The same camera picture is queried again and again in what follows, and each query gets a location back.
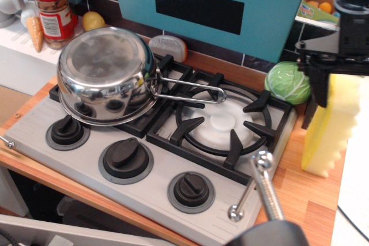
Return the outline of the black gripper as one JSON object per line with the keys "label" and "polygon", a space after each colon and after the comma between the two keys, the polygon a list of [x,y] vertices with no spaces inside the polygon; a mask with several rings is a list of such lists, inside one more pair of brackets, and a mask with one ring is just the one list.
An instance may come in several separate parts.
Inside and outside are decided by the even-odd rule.
{"label": "black gripper", "polygon": [[299,70],[309,75],[312,97],[320,107],[327,107],[330,73],[368,76],[367,33],[338,31],[301,40],[295,47],[299,53]]}

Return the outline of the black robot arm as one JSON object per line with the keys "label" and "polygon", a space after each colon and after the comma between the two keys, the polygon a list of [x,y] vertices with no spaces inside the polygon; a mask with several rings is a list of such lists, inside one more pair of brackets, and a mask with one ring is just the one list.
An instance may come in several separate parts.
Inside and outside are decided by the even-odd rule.
{"label": "black robot arm", "polygon": [[334,7],[340,14],[337,32],[295,45],[299,70],[321,107],[327,106],[330,74],[368,75],[368,0],[334,0]]}

